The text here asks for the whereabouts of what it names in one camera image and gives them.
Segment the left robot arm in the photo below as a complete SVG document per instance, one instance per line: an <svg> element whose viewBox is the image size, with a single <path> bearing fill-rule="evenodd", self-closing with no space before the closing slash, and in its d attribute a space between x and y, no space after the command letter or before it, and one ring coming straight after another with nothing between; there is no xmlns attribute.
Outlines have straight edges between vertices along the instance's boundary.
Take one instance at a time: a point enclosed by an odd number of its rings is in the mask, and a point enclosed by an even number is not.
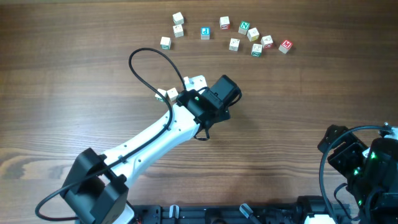
<svg viewBox="0 0 398 224"><path fill-rule="evenodd" d="M156 160L179 144L230 118L229 107L242 93L226 75L211 87L191 79L172 110L124 144L98 155L88 148L75 159L62 198L80 223L129 223L129 188Z"/></svg>

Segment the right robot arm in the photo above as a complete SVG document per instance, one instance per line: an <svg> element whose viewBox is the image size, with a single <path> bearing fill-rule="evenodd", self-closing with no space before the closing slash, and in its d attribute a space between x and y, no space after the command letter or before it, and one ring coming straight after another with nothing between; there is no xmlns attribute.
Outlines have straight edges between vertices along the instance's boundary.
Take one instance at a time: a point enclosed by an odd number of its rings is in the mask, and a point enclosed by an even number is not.
<svg viewBox="0 0 398 224"><path fill-rule="evenodd" d="M346 190L354 197L358 215L347 218L359 223L397 223L397 127L331 125L318 144L322 152L318 181L326 211L334 223L340 217L325 191L324 169L329 163L346 178L333 193Z"/></svg>

